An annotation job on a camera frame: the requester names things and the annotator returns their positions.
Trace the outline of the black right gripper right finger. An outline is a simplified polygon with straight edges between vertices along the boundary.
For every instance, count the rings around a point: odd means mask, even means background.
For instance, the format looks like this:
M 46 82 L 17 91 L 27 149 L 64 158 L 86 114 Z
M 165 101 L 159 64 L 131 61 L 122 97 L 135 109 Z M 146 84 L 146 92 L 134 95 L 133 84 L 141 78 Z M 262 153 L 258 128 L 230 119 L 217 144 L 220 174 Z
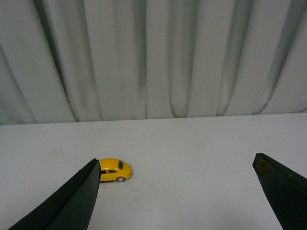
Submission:
M 307 228 L 307 179 L 257 153 L 252 164 L 265 196 L 284 230 Z

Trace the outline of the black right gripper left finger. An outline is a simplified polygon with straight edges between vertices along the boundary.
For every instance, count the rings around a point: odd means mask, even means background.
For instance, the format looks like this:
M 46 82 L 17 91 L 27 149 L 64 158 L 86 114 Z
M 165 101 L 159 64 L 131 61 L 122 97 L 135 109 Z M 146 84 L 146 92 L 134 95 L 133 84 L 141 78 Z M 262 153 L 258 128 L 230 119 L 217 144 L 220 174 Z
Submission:
M 11 230 L 86 230 L 100 185 L 101 167 L 93 159 Z

